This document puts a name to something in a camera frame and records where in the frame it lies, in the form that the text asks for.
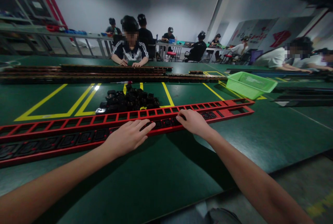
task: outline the gray floor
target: gray floor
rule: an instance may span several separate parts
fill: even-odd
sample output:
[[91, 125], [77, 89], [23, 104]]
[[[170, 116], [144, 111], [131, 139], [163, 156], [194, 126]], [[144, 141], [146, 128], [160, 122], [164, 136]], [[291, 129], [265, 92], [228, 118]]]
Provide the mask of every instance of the gray floor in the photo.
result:
[[[320, 155], [277, 172], [273, 178], [296, 200], [315, 223], [333, 223], [333, 161]], [[243, 194], [239, 190], [233, 190], [150, 224], [184, 223], [183, 217], [188, 214], [204, 219], [205, 211], [213, 208], [225, 208], [234, 212], [243, 224], [266, 223]]]

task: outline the red stool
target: red stool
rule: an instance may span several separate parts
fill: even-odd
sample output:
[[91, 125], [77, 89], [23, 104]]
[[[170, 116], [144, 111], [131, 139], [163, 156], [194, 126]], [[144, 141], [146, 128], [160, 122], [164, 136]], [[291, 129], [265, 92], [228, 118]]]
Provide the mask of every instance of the red stool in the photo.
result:
[[177, 55], [176, 52], [168, 51], [166, 54], [167, 54], [167, 56], [171, 56], [171, 61], [172, 61], [173, 57], [175, 57], [175, 59], [176, 59], [176, 55]]

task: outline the green plastic basket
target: green plastic basket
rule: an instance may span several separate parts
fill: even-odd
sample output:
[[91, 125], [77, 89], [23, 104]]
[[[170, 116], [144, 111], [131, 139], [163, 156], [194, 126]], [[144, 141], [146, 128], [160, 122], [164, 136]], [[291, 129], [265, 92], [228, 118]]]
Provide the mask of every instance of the green plastic basket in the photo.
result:
[[241, 71], [228, 76], [227, 88], [254, 100], [264, 93], [270, 93], [277, 84], [270, 79]]

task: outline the green table surface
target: green table surface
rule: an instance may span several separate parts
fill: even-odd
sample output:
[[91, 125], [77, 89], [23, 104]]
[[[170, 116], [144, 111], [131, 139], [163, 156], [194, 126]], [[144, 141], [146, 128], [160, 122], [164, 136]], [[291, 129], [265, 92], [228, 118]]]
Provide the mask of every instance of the green table surface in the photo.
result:
[[[110, 60], [1, 56], [0, 61], [19, 65], [113, 65]], [[148, 66], [173, 66], [174, 73], [202, 70], [224, 74], [233, 65], [150, 62]], [[237, 68], [254, 68], [237, 66]], [[324, 82], [284, 82], [278, 86], [332, 87]], [[123, 90], [122, 84], [69, 84], [28, 116], [93, 112], [106, 92]], [[161, 105], [170, 105], [162, 83], [143, 83]], [[186, 105], [239, 98], [221, 84], [167, 83], [174, 105]], [[61, 84], [0, 85], [0, 125], [14, 121], [58, 89]], [[264, 94], [251, 106], [251, 116], [214, 123], [211, 126], [264, 171], [271, 173], [333, 148], [333, 109], [330, 107], [281, 108], [271, 102], [278, 94]], [[75, 102], [76, 108], [70, 111]], [[43, 175], [85, 152], [0, 169], [0, 195]], [[203, 139], [187, 131], [148, 138], [134, 152], [96, 172], [59, 200], [36, 223], [144, 223], [228, 189], [235, 183], [223, 163]]]

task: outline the hand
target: hand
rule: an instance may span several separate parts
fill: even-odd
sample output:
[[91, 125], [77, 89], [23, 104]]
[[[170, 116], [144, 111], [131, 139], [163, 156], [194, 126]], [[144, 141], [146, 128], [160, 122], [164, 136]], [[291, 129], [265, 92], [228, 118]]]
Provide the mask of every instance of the hand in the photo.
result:
[[103, 147], [102, 150], [109, 152], [111, 158], [114, 159], [135, 150], [148, 138], [147, 134], [156, 125], [156, 123], [151, 123], [140, 131], [148, 122], [149, 120], [145, 119], [125, 123], [109, 135], [106, 141], [101, 145], [101, 147]]
[[311, 74], [311, 73], [312, 73], [312, 71], [311, 71], [311, 70], [309, 70], [309, 69], [301, 69], [301, 71], [302, 71], [302, 72], [307, 72], [307, 73], [309, 73], [309, 74]]
[[126, 61], [125, 59], [122, 59], [120, 62], [121, 66], [127, 66], [127, 64], [128, 64], [128, 61]]
[[132, 67], [141, 67], [142, 66], [142, 64], [140, 64], [140, 63], [133, 63], [132, 64]]
[[208, 126], [202, 115], [191, 109], [181, 109], [176, 116], [176, 119], [189, 132], [201, 136], [204, 139], [207, 139], [207, 137], [212, 131], [212, 128]]

